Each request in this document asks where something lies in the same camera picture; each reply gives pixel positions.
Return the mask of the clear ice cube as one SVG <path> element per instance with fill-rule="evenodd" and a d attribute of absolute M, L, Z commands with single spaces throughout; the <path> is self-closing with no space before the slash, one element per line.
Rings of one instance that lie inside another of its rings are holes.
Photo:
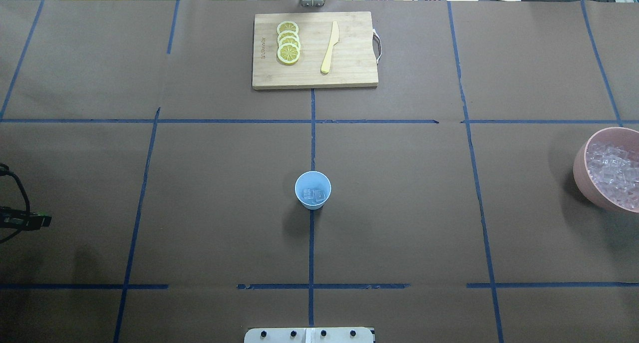
<path fill-rule="evenodd" d="M 302 190 L 302 200 L 304 202 L 309 202 L 310 204 L 313 204 L 314 199 L 313 199 L 313 192 L 315 189 L 313 188 L 305 188 Z"/>
<path fill-rule="evenodd" d="M 315 204 L 320 204 L 326 201 L 326 193 L 323 190 L 314 190 L 313 199 Z"/>

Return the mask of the light blue cup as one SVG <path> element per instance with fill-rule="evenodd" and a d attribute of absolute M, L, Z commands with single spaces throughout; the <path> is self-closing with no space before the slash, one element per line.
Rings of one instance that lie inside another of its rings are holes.
<path fill-rule="evenodd" d="M 332 185 L 325 174 L 318 171 L 308 171 L 297 178 L 294 191 L 302 206 L 308 210 L 318 210 L 329 199 Z"/>

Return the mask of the clear ice cubes pile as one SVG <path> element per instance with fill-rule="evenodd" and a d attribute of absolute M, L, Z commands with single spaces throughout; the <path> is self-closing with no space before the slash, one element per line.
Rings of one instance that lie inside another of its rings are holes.
<path fill-rule="evenodd" d="M 609 141 L 594 141 L 586 151 L 594 184 L 612 202 L 626 209 L 639 206 L 639 156 Z"/>

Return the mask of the lemon slice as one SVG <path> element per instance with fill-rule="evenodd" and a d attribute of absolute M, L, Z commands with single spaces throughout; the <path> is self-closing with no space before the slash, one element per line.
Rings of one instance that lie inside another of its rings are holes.
<path fill-rule="evenodd" d="M 301 39 L 297 32 L 292 30 L 285 30 L 278 34 L 278 46 L 284 45 L 285 43 L 294 43 L 295 45 L 299 45 Z"/>
<path fill-rule="evenodd" d="M 286 32 L 286 31 L 291 31 L 291 32 L 294 32 L 295 34 L 298 34 L 300 29 L 299 29 L 299 26 L 297 25 L 296 22 L 290 21 L 290 20 L 285 20 L 285 21 L 280 22 L 278 24 L 277 32 L 278 32 L 278 34 L 281 34 L 281 33 Z"/>
<path fill-rule="evenodd" d="M 300 56 L 301 56 L 301 51 L 299 52 L 277 52 L 278 55 L 278 60 L 280 61 L 280 63 L 285 64 L 285 65 L 292 65 L 297 63 L 297 61 L 299 60 Z"/>
<path fill-rule="evenodd" d="M 299 52 L 301 51 L 301 43 L 299 45 L 295 45 L 294 43 L 285 43 L 284 45 L 278 46 L 278 52 Z"/>

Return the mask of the white mounting pillar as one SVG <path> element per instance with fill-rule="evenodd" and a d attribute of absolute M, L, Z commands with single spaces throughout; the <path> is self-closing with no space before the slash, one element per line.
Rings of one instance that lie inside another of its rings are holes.
<path fill-rule="evenodd" d="M 249 329 L 245 343 L 374 343 L 367 327 L 298 327 Z"/>

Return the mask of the yellow plastic knife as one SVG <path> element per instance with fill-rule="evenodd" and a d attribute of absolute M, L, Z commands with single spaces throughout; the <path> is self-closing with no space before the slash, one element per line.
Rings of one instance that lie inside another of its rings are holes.
<path fill-rule="evenodd" d="M 331 25 L 331 32 L 329 35 L 329 41 L 326 48 L 326 52 L 324 54 L 324 58 L 322 59 L 320 72 L 323 75 L 327 75 L 331 70 L 332 65 L 332 56 L 334 47 L 338 44 L 340 38 L 340 29 L 337 21 L 333 21 Z"/>

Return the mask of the wooden cutting board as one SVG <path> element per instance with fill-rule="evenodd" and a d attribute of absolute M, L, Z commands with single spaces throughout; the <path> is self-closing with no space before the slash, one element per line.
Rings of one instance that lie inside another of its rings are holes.
<path fill-rule="evenodd" d="M 292 65 L 280 63 L 277 55 L 277 27 L 285 20 L 296 22 L 301 29 L 301 56 Z M 321 63 L 334 20 L 338 22 L 340 38 L 333 50 L 331 70 L 323 75 Z M 376 87 L 378 83 L 369 11 L 255 15 L 253 89 Z"/>

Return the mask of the pink bowl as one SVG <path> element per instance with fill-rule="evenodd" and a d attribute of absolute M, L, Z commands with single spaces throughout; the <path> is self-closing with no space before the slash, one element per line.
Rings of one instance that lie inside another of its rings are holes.
<path fill-rule="evenodd" d="M 586 151 L 594 141 L 609 141 L 613 145 L 623 146 L 626 150 L 638 152 L 639 133 L 625 127 L 607 127 L 594 133 L 581 147 L 574 160 L 573 175 L 581 193 L 596 206 L 607 211 L 637 213 L 638 209 L 626 209 L 612 202 L 597 188 L 589 176 L 586 162 Z"/>

